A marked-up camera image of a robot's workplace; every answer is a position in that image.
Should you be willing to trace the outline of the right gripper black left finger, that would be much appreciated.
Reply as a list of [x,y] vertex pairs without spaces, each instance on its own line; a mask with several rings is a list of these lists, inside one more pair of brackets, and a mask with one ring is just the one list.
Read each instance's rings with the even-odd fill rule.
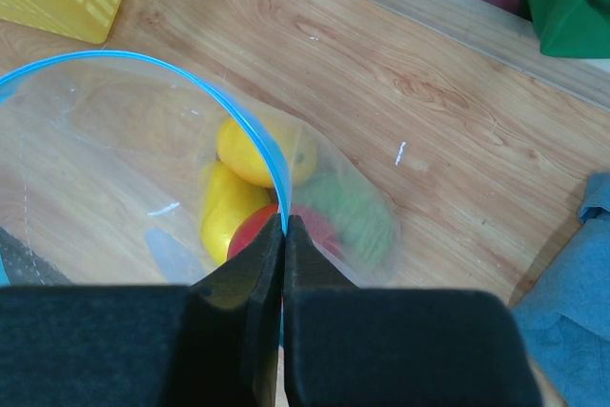
[[272,406],[278,217],[192,286],[1,286],[5,406]]

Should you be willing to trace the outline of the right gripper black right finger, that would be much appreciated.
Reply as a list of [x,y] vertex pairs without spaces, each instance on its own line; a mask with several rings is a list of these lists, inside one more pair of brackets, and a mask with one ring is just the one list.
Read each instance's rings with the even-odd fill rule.
[[284,386],[293,406],[539,406],[511,312],[463,289],[358,288],[293,216]]

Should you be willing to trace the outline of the green cabbage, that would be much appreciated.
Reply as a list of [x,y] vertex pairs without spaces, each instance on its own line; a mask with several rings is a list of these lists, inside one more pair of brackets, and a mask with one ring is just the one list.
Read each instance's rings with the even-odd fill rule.
[[293,190],[293,203],[326,217],[357,273],[378,270],[393,249],[396,223],[384,197],[360,173],[317,173]]

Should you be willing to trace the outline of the red pomegranate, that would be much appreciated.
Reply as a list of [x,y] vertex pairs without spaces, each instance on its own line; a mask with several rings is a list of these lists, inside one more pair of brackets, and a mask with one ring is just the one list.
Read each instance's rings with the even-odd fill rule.
[[[230,242],[227,257],[231,259],[247,247],[277,210],[277,204],[273,203],[249,216],[236,230]],[[291,208],[291,212],[301,217],[310,238],[316,245],[321,246],[326,252],[334,255],[336,258],[342,258],[341,243],[335,228],[325,216],[311,208],[297,205]]]

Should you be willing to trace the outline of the orange yellow mango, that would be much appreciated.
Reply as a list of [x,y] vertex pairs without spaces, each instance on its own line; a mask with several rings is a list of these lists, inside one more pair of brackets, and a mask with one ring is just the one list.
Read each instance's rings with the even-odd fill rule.
[[[263,115],[261,123],[282,151],[292,184],[308,181],[317,169],[318,147],[305,127],[296,121]],[[274,186],[263,156],[233,118],[227,118],[217,135],[217,155],[234,173],[264,188]]]

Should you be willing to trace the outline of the clear zip top bag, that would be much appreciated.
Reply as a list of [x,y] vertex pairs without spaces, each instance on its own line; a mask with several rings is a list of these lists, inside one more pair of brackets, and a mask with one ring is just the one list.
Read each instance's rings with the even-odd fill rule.
[[[205,166],[221,161],[217,135],[227,118],[266,162],[274,186],[258,187],[277,204],[273,215],[295,215],[293,190],[312,178],[292,184],[263,115],[299,122],[315,139],[312,177],[326,170],[363,175],[307,122],[253,99],[238,101],[147,55],[79,51],[4,75],[2,284],[193,284],[209,274],[220,265],[200,241],[200,181]],[[378,270],[361,275],[343,259],[342,245],[338,259],[314,243],[359,286],[385,284],[396,271],[399,225],[381,195],[396,236]]]

